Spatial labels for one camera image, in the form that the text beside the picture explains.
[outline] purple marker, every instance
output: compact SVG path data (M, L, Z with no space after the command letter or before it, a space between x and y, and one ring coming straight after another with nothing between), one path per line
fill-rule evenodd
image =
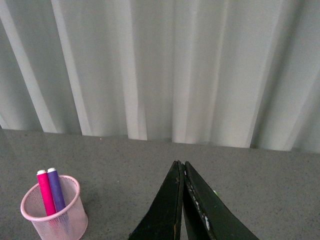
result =
M60 212L62 209L66 207L66 204L65 204L64 196L62 194L58 172L54 167L52 167L48 169L47 174L49 178L50 188L51 188L56 212Z

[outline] mesh pencil holder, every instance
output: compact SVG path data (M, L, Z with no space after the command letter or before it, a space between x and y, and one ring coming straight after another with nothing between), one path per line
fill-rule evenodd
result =
M47 216L39 184L23 197L21 213L32 222L42 240L79 240L88 226L88 217L80 199L80 185L71 176L60 175L59 182L66 207Z

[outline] gray countertop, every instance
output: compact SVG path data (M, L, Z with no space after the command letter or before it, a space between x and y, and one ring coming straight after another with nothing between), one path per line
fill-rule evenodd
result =
M259 239L320 239L320 154L3 129L0 239L40 239L20 204L37 171L55 167L80 183L88 216L81 239L125 240L175 160L191 162Z

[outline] chipped paint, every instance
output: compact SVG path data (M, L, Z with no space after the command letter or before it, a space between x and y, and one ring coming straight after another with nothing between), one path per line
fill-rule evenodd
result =
M210 224L209 224L209 220L208 220L207 216L204 216L204 220L205 220L206 229L208 229L208 231L209 231L210 230Z

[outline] black object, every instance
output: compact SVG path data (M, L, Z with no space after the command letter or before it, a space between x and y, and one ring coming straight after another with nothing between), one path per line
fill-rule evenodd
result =
M183 205L184 171L173 162L160 190L129 240L179 240Z
M187 161L172 164L149 211L129 240L178 240L182 205L189 240L259 240Z

